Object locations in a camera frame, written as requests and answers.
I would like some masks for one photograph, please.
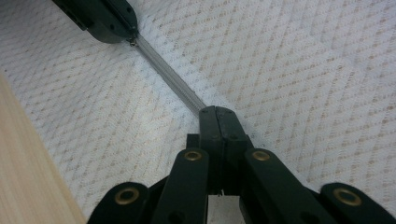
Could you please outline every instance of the black plastic arm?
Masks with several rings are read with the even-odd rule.
[[[136,37],[137,18],[126,0],[53,0],[81,29],[113,44]]]
[[[93,211],[90,224],[205,224],[207,195],[240,196],[247,224],[393,223],[370,197],[346,184],[305,188],[275,153],[255,148],[235,113],[209,106],[200,111],[200,133],[188,134],[170,175],[147,189],[123,183]]]

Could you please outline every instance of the rivet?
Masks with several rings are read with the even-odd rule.
[[[255,151],[252,155],[258,161],[268,161],[270,159],[270,155],[263,151]]]
[[[117,192],[114,200],[119,205],[133,203],[139,198],[139,190],[136,188],[125,188]]]
[[[202,158],[202,155],[197,151],[189,151],[184,154],[184,158],[188,161],[198,161]]]
[[[347,204],[347,205],[350,205],[350,206],[359,206],[359,205],[361,205],[361,198],[357,194],[355,194],[354,192],[350,191],[349,189],[338,188],[338,189],[333,190],[332,194],[341,203],[344,203],[344,204]],[[344,197],[343,194],[351,196],[351,199]]]

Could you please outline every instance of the black clamp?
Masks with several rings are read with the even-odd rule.
[[[107,44],[135,39],[137,17],[126,0],[52,0],[81,30]]]
[[[200,111],[168,177],[150,188],[111,189],[88,223],[206,223],[207,195],[238,195],[246,223],[396,223],[358,189],[332,183],[305,188],[271,151],[255,148],[232,110]]]

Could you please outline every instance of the wooden surface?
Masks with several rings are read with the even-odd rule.
[[[85,223],[48,151],[1,74],[0,223]]]

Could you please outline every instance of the white mesh fabric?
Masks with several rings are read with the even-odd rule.
[[[51,1],[3,1],[0,67],[86,217],[115,185],[168,175],[196,117],[128,44]]]
[[[139,30],[207,105],[307,186],[340,181],[396,215],[393,1],[133,1]],[[0,6],[0,68],[88,216],[123,181],[167,175],[196,118],[126,44],[51,1]],[[211,198],[209,223],[242,222]]]
[[[348,183],[396,215],[396,2],[161,4],[140,33],[207,105],[314,189]]]

